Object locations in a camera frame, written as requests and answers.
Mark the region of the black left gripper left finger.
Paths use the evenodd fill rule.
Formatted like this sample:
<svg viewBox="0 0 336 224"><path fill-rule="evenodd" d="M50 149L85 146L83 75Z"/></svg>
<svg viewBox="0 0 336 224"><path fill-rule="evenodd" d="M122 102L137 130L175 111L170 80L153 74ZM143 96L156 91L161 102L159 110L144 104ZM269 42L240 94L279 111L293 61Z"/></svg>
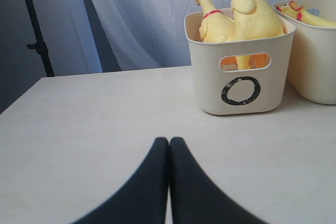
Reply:
<svg viewBox="0 0 336 224"><path fill-rule="evenodd" d="M127 182L75 223L165 223L169 143L157 137Z"/></svg>

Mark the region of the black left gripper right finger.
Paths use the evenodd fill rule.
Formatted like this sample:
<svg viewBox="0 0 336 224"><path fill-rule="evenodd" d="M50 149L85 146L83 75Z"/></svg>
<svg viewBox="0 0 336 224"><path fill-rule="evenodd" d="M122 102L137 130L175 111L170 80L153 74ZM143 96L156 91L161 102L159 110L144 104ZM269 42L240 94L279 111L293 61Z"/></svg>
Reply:
<svg viewBox="0 0 336 224"><path fill-rule="evenodd" d="M171 139L170 159L173 223L265 223L207 176L182 137Z"/></svg>

